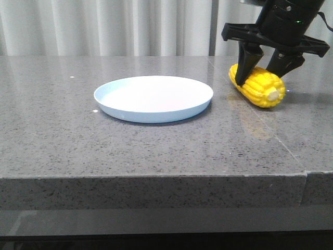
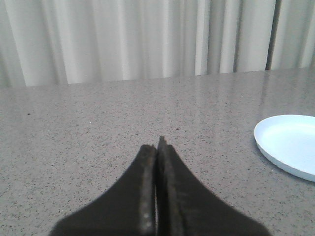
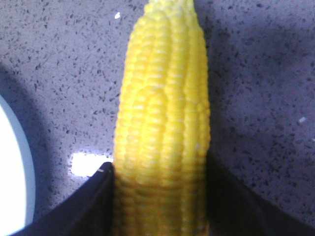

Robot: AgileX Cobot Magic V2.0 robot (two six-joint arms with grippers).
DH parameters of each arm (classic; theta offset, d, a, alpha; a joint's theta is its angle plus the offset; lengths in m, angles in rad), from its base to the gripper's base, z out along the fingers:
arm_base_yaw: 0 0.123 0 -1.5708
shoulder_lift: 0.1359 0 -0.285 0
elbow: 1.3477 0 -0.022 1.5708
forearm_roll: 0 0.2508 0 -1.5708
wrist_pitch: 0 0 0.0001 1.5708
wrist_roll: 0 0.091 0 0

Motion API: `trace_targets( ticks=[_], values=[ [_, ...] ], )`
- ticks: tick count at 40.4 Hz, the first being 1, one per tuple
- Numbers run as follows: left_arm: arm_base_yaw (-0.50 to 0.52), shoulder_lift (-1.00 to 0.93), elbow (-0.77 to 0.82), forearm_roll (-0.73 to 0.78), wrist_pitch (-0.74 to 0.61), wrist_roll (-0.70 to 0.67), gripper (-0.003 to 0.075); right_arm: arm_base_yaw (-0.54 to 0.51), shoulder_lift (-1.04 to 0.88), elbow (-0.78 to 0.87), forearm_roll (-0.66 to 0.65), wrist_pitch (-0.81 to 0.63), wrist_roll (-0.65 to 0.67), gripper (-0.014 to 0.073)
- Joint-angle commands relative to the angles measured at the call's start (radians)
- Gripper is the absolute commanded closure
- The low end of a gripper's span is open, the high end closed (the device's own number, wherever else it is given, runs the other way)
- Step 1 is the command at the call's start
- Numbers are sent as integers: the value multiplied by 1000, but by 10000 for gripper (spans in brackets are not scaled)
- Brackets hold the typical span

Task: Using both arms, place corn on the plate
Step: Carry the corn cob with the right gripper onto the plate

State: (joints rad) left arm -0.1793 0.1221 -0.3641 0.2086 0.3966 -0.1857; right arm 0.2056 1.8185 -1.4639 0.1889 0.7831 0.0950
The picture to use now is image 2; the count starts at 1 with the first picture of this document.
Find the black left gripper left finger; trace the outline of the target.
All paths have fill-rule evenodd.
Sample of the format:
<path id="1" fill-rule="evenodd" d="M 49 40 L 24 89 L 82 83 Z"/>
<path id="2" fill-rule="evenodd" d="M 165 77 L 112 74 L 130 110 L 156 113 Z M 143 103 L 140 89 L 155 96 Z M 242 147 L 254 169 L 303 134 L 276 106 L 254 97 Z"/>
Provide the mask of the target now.
<path id="1" fill-rule="evenodd" d="M 52 236 L 154 236 L 157 150 L 142 145 L 123 175 L 105 193 L 60 220 Z"/>

